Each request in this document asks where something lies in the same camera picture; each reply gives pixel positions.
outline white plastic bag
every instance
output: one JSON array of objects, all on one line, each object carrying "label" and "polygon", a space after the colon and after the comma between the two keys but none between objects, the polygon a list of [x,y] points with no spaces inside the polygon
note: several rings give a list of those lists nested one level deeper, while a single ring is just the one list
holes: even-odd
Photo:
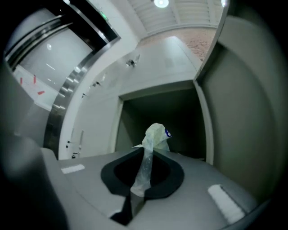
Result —
[{"label": "white plastic bag", "polygon": [[169,151],[166,140],[170,137],[171,134],[162,124],[154,123],[146,130],[145,138],[142,141],[144,156],[135,182],[130,188],[130,191],[135,195],[144,197],[145,190],[151,187],[150,177],[152,171],[153,148]]}]

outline blue label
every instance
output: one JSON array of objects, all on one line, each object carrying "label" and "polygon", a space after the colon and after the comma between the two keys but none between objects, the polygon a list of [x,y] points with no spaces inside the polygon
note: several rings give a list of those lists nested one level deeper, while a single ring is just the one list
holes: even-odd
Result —
[{"label": "blue label", "polygon": [[172,136],[167,129],[165,129],[165,133],[166,133],[167,137],[171,137]]}]

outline white cleaning pad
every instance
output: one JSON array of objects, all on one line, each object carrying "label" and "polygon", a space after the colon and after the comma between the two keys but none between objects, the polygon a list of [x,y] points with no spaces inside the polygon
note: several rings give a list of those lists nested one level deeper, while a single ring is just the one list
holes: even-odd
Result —
[{"label": "white cleaning pad", "polygon": [[83,169],[85,169],[84,165],[78,164],[78,165],[73,165],[71,167],[62,168],[61,170],[64,174],[67,174],[67,173],[77,172],[77,171],[83,170]]},{"label": "white cleaning pad", "polygon": [[220,185],[212,185],[208,188],[208,193],[229,224],[233,224],[245,216],[243,210],[231,199]]}]

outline clear plastic bag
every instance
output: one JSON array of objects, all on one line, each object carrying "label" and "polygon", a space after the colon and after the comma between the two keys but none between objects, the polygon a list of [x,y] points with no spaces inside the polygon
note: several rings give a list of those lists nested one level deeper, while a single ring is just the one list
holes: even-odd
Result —
[{"label": "clear plastic bag", "polygon": [[130,191],[135,195],[144,197],[145,190],[151,187],[150,177],[153,163],[153,148],[169,151],[166,140],[170,137],[171,134],[162,124],[154,123],[146,130],[145,138],[142,141],[144,156],[135,182],[130,188]]}]

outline white ceiling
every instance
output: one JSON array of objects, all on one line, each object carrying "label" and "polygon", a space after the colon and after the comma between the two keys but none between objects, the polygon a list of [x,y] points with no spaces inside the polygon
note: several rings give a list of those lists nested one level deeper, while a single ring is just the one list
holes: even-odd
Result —
[{"label": "white ceiling", "polygon": [[158,8],[151,0],[111,0],[141,39],[183,27],[217,28],[221,0],[169,0]]}]

